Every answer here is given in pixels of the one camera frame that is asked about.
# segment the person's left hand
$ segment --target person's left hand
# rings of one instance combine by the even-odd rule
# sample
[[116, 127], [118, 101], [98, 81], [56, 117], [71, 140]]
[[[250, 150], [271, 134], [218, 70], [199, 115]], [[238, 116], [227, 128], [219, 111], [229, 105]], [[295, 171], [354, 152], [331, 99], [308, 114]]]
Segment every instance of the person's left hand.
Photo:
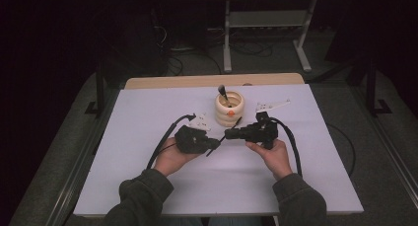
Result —
[[173, 137], [167, 139], [160, 151], [154, 169], [164, 176], [175, 173], [184, 164], [200, 155], [181, 153], [175, 145], [175, 138]]

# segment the hand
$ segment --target hand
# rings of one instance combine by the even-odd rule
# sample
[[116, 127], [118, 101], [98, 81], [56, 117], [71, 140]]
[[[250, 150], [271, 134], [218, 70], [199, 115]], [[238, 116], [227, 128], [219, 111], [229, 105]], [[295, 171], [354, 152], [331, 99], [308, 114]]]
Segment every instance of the hand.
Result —
[[175, 145], [175, 138], [173, 137], [167, 139], [160, 151], [154, 169], [164, 176], [175, 173], [184, 164], [200, 155], [181, 153]]
[[271, 150], [264, 149], [252, 142], [246, 142], [245, 145], [261, 156], [265, 165], [273, 173], [277, 181], [293, 173], [290, 168], [285, 142], [278, 139], [274, 140]]

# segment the white paper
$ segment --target white paper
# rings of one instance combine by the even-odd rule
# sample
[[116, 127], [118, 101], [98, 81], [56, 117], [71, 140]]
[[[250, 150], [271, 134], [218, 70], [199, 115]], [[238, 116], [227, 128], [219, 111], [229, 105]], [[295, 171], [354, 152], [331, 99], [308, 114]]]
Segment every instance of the white paper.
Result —
[[[268, 114], [292, 130], [304, 180], [323, 195], [328, 212], [363, 211], [309, 85], [237, 86], [227, 90], [238, 91], [245, 99], [244, 118], [238, 127], [256, 122], [257, 103], [290, 99], [290, 105]], [[215, 120], [217, 95], [217, 87], [122, 90], [74, 213], [104, 215], [120, 203], [120, 183], [140, 175], [162, 136], [179, 117], [206, 113], [211, 126], [208, 137], [220, 139], [226, 128]], [[178, 124], [172, 136], [183, 124], [187, 120]], [[278, 129], [296, 172], [289, 139], [281, 126]], [[164, 203], [163, 214], [278, 212], [273, 176], [243, 140], [224, 140], [209, 157], [199, 156], [169, 179], [174, 192]]]

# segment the tabletop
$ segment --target tabletop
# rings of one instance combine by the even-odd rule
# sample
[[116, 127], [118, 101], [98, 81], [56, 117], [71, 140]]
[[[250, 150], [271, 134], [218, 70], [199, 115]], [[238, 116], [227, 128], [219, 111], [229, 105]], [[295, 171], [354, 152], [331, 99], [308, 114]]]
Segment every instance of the tabletop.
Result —
[[[120, 92], [114, 106], [75, 214], [103, 216], [118, 204], [119, 184], [140, 174], [156, 144], [178, 117], [205, 113], [211, 126], [207, 135], [221, 138], [225, 127], [212, 118], [220, 82], [227, 90], [238, 91], [245, 97], [242, 126], [256, 121], [257, 102], [290, 99], [290, 105], [268, 113], [293, 131], [305, 181], [323, 195], [328, 213], [363, 211], [311, 88], [303, 84], [300, 75], [253, 74], [206, 78], [135, 78], [127, 82], [126, 89]], [[286, 84], [287, 79], [293, 83]], [[279, 138], [291, 146], [283, 130], [279, 130]], [[261, 158], [243, 146], [243, 140], [224, 141], [209, 157], [200, 156], [169, 176], [174, 192], [164, 204], [163, 215], [277, 214], [277, 201], [271, 188], [275, 180]], [[296, 171], [291, 148], [289, 158], [292, 169]]]

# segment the cup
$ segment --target cup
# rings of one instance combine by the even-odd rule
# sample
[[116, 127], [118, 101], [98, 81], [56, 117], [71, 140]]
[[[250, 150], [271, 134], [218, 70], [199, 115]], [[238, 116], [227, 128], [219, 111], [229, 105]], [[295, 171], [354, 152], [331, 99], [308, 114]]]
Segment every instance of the cup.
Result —
[[227, 91], [228, 100], [218, 95], [215, 99], [216, 121], [220, 125], [233, 127], [244, 114], [244, 97], [236, 91]]

